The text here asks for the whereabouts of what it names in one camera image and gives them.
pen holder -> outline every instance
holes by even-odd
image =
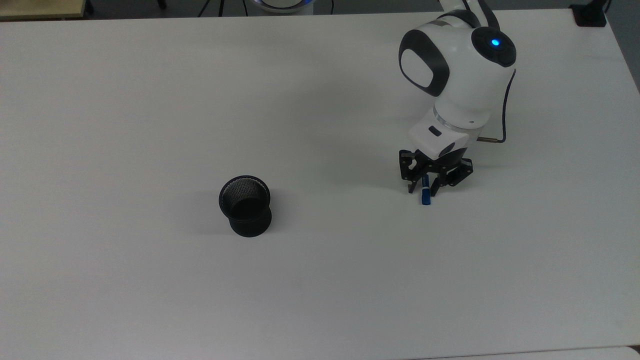
[[[240,236],[253,238],[271,224],[271,194],[264,181],[255,176],[238,176],[220,190],[218,202],[229,219],[231,229]]]

floor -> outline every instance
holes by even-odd
[[[203,17],[217,17],[221,0],[211,0]],[[332,0],[317,0],[315,14],[329,14]],[[334,0],[334,14],[439,12],[437,0]],[[92,0],[95,12],[87,19],[146,19],[160,17],[196,17],[206,0],[166,0],[162,10],[156,0]],[[494,10],[567,8],[570,4],[585,4],[588,0],[486,0]],[[256,8],[247,1],[249,15]],[[225,0],[223,16],[244,16],[243,0]],[[607,13],[622,53],[636,82],[640,85],[640,1],[612,0]]]

marker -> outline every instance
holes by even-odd
[[[422,205],[431,205],[431,190],[429,189],[429,176],[422,177]]]

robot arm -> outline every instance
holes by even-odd
[[[412,192],[423,175],[436,172],[432,195],[473,171],[463,155],[503,100],[516,61],[513,42],[499,30],[484,0],[440,1],[448,12],[407,32],[399,49],[403,75],[436,97],[409,132],[417,150],[401,151],[401,175]],[[417,164],[409,169],[412,160]]]
[[[478,18],[480,26],[500,29],[498,20],[484,0],[440,0],[440,4],[445,13],[453,10],[468,10]]]

white table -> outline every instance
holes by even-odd
[[[628,347],[585,350],[528,352],[489,356],[453,357],[454,360],[639,360],[640,355]]]
[[[397,48],[437,15],[0,24],[2,356],[638,343],[640,97],[611,29],[497,12],[508,141],[421,206],[397,152],[433,100]],[[218,209],[241,174],[272,190],[259,238]]]

